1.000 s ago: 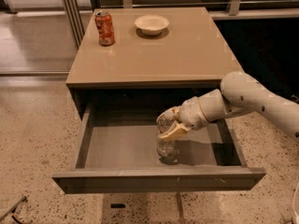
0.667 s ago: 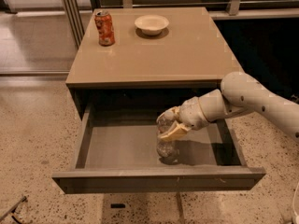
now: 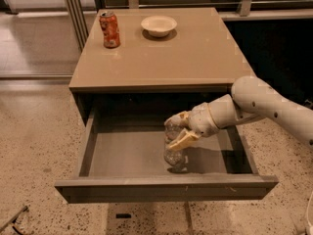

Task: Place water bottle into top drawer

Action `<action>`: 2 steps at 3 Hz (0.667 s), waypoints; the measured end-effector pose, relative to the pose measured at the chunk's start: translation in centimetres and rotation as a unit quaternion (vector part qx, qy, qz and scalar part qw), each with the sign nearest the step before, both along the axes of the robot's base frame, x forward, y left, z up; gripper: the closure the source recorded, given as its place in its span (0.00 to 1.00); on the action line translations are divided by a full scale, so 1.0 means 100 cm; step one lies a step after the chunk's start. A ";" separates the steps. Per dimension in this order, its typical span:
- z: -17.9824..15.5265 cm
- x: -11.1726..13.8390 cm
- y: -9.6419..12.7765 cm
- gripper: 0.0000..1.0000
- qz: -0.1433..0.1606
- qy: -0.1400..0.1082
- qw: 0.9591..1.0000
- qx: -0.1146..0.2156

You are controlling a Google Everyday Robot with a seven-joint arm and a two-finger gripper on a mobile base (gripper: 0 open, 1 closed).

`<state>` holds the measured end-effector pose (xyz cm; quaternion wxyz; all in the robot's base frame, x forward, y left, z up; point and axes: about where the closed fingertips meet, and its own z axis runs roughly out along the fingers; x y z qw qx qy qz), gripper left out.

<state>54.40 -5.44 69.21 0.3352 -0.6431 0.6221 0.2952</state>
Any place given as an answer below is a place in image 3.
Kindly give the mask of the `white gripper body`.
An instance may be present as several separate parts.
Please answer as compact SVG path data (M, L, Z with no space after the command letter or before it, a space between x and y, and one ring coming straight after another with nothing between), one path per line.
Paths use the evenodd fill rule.
M219 132L207 103L197 105L189 111L188 126L200 137L209 137Z

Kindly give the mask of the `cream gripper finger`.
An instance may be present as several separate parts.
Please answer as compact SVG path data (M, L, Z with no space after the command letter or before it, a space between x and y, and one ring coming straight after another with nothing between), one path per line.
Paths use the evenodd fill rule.
M172 117L168 118L164 122L165 126L181 126L188 127L189 126L189 113L187 111L183 111Z
M170 141L166 145L166 149L170 152L181 151L190 147L200 138L201 136L195 131L184 128L174 140Z

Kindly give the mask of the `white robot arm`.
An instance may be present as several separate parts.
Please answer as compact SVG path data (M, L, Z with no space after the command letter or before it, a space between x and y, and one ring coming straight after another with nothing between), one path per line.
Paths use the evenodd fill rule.
M164 125L177 127L180 132L173 136L166 133L165 149L181 151L202 137L217 134L220 129L260 118L270 118L313 149L313 111L283 97L255 76L238 78L230 94L170 117Z

